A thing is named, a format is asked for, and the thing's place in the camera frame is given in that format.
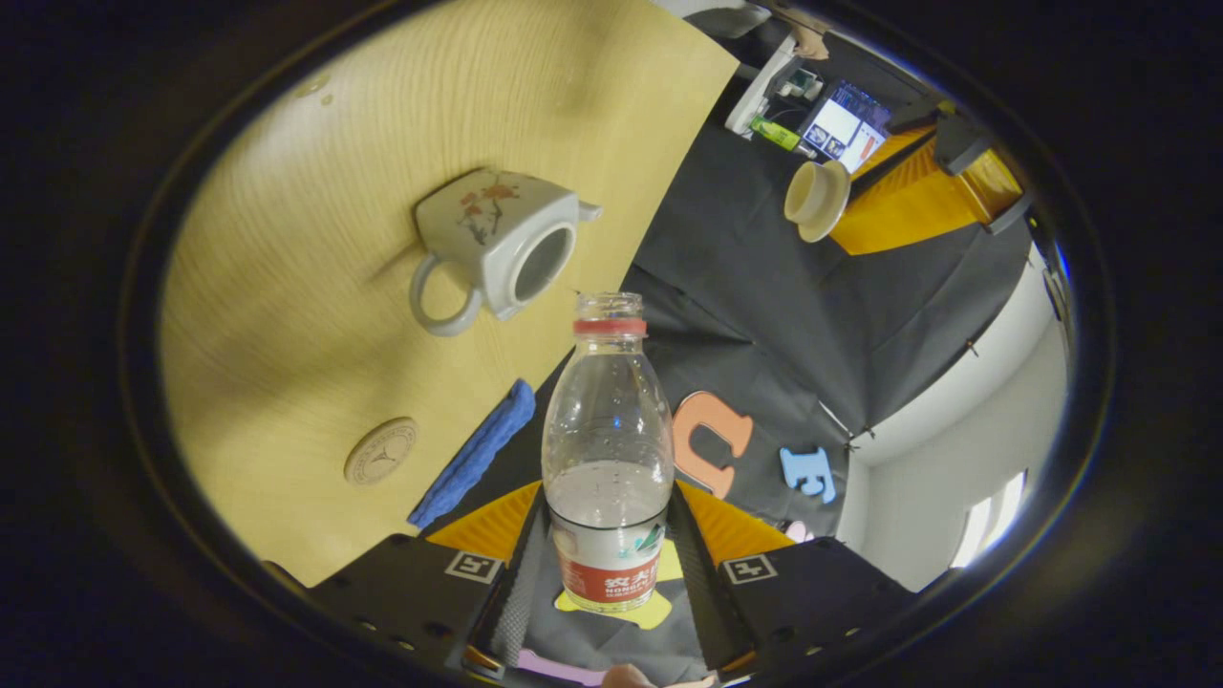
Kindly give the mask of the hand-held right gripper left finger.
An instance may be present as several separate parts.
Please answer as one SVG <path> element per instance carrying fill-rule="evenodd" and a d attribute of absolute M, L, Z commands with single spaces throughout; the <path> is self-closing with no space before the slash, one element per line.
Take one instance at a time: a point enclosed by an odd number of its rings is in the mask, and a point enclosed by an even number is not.
<path fill-rule="evenodd" d="M 385 536 L 309 599 L 434 675 L 504 682 L 523 649 L 547 525 L 531 483 L 430 536 Z"/>

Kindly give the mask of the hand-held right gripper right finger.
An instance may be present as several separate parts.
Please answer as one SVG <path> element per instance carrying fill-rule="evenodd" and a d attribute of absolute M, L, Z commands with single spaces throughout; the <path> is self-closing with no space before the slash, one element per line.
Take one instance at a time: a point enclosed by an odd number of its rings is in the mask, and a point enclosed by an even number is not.
<path fill-rule="evenodd" d="M 859 661 L 914 591 L 834 536 L 795 543 L 676 483 L 669 503 L 706 665 L 722 682 L 826 682 Z"/>

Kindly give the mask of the clear plastic water bottle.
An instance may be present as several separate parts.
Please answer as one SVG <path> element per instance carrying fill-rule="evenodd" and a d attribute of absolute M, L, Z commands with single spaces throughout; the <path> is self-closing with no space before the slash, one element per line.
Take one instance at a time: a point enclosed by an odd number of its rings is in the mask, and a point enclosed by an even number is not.
<path fill-rule="evenodd" d="M 545 413 L 541 470 L 564 591 L 594 613 L 654 595 L 674 484 L 673 415 L 641 295 L 581 293 Z"/>

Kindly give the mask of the round wooden coaster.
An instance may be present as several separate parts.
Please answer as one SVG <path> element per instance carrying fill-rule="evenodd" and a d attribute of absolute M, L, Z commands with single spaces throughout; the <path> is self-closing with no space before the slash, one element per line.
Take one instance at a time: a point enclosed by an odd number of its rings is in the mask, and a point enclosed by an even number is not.
<path fill-rule="evenodd" d="M 388 419 L 353 445 L 342 474 L 353 486 L 373 486 L 393 475 L 411 456 L 418 425 L 407 417 Z"/>

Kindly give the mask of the white floral teacup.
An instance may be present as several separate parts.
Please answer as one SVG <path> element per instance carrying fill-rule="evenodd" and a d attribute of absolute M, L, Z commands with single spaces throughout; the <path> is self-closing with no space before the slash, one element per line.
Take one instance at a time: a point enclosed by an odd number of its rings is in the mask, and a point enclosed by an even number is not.
<path fill-rule="evenodd" d="M 603 207 L 537 176 L 494 167 L 464 174 L 412 210 L 426 255 L 415 271 L 410 306 L 419 326 L 453 339 L 481 310 L 508 321 L 549 288 L 575 252 L 578 226 Z M 453 317 L 429 317 L 423 297 L 430 274 L 455 266 L 468 284 Z"/>

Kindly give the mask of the green drink bottle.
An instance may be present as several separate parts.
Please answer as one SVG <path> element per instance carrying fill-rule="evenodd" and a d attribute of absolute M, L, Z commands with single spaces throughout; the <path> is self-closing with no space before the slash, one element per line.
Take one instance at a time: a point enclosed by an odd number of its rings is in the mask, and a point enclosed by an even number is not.
<path fill-rule="evenodd" d="M 783 152 L 795 152 L 801 143 L 801 137 L 796 132 L 786 130 L 785 126 L 774 120 L 759 117 L 759 115 L 750 121 L 748 130 L 781 147 Z"/>

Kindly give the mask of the computer monitor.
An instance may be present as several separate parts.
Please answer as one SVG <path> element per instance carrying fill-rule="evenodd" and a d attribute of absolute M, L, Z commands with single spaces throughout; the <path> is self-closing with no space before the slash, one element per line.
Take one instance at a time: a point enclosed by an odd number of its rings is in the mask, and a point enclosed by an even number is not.
<path fill-rule="evenodd" d="M 856 174 L 890 136 L 890 121 L 892 109 L 840 78 L 822 90 L 797 134 L 813 152 Z"/>

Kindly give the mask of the blue towel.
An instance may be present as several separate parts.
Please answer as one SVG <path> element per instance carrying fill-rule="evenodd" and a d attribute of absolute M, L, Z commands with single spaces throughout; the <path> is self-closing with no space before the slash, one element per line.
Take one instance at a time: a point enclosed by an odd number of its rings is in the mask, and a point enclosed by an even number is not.
<path fill-rule="evenodd" d="M 462 448 L 442 469 L 415 510 L 411 510 L 407 524 L 423 530 L 453 512 L 464 496 L 483 479 L 495 456 L 523 430 L 534 413 L 534 389 L 523 379 L 515 380 L 508 395 L 494 406 Z"/>

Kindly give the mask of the white side table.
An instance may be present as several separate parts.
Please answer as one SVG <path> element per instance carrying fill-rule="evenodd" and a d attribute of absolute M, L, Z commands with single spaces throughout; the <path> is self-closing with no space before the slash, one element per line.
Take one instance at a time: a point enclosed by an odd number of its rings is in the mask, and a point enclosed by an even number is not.
<path fill-rule="evenodd" d="M 750 125 L 756 117 L 763 117 L 770 97 L 777 95 L 781 83 L 789 78 L 793 70 L 801 60 L 795 54 L 797 39 L 795 35 L 786 35 L 777 51 L 769 57 L 763 67 L 757 70 L 752 81 L 747 86 L 744 95 L 725 119 L 725 130 L 734 134 L 750 137 Z"/>

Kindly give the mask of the ceiling light panel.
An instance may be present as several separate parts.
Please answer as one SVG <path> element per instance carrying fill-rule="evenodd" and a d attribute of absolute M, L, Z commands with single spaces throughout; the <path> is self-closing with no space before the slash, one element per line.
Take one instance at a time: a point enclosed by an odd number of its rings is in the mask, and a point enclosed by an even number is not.
<path fill-rule="evenodd" d="M 966 568 L 1008 534 L 1022 510 L 1027 483 L 1029 470 L 1019 470 L 996 492 L 970 506 L 949 568 Z"/>

